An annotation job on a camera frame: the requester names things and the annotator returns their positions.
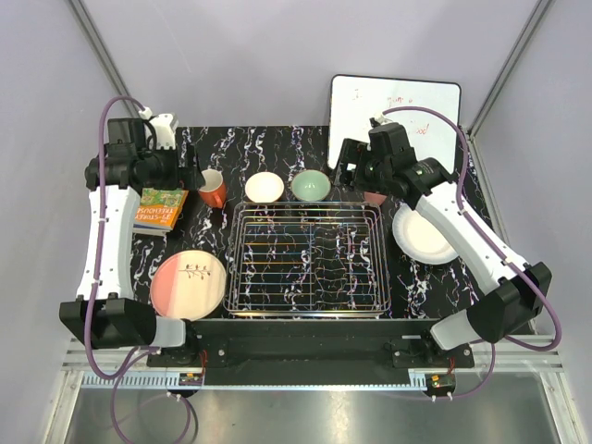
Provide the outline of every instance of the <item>mug handle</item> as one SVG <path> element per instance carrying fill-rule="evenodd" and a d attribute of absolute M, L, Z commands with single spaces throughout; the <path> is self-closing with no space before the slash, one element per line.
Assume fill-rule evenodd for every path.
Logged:
<path fill-rule="evenodd" d="M 216 201 L 216 206 L 218 208 L 222 208 L 224 206 L 222 199 L 220 199 L 220 196 L 218 196 L 216 193 L 214 193 L 214 200 Z"/>

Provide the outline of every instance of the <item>reflective floor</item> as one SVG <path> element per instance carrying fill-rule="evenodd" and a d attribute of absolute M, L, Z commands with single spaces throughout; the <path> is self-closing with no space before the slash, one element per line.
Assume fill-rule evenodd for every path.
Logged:
<path fill-rule="evenodd" d="M 459 376 L 458 392 L 478 382 Z M 121 390 L 117 417 L 136 410 L 154 390 Z M 110 427 L 108 389 L 80 391 L 67 443 L 121 442 Z M 559 443 L 536 376 L 495 375 L 474 398 L 408 401 L 376 392 L 208 391 L 190 398 L 199 417 L 182 442 L 227 443 Z M 185 409 L 155 401 L 122 424 L 136 443 L 170 443 L 185 424 Z"/>

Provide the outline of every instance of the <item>pink cup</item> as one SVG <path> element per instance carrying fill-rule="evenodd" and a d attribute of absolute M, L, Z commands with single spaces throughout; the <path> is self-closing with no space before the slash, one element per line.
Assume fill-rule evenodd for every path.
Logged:
<path fill-rule="evenodd" d="M 377 194 L 375 192 L 364 192 L 364 200 L 370 204 L 376 204 L 378 206 L 382 205 L 387 200 L 387 197 L 388 196 L 385 196 L 384 194 Z"/>

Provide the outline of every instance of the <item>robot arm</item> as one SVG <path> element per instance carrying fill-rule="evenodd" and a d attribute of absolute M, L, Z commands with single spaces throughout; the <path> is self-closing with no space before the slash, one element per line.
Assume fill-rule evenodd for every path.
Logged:
<path fill-rule="evenodd" d="M 497 342 L 537 316 L 542 303 L 511 269 L 513 263 L 547 293 L 551 273 L 542 264 L 529 265 L 508 247 L 466 204 L 456 202 L 456 186 L 436 159 L 420 162 L 402 125 L 383 122 L 369 132 L 370 144 L 346 139 L 334 171 L 334 183 L 361 191 L 394 194 L 436 227 L 468 265 L 486 296 L 466 310 L 432 326 L 428 340 L 437 351 L 483 339 Z M 508 257 L 501 261 L 464 215 Z"/>
<path fill-rule="evenodd" d="M 100 192 L 98 159 L 85 170 L 91 202 L 91 230 L 86 264 L 75 302 L 60 305 L 60 319 L 80 340 L 94 284 L 97 243 L 103 245 L 100 282 L 92 316 L 92 347 L 155 346 L 177 348 L 187 341 L 188 324 L 156 316 L 154 309 L 134 301 L 130 278 L 131 231 L 142 188 L 196 190 L 204 184 L 193 147 L 178 153 L 177 119 L 172 114 L 111 119 L 105 145 L 105 231 L 98 239 Z"/>

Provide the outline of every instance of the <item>green bowl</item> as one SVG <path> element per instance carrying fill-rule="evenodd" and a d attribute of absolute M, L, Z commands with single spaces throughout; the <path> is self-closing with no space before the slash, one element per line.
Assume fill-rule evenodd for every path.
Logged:
<path fill-rule="evenodd" d="M 299 201 L 319 202 L 331 191 L 331 182 L 326 174 L 315 169 L 306 169 L 292 180 L 290 188 Z"/>

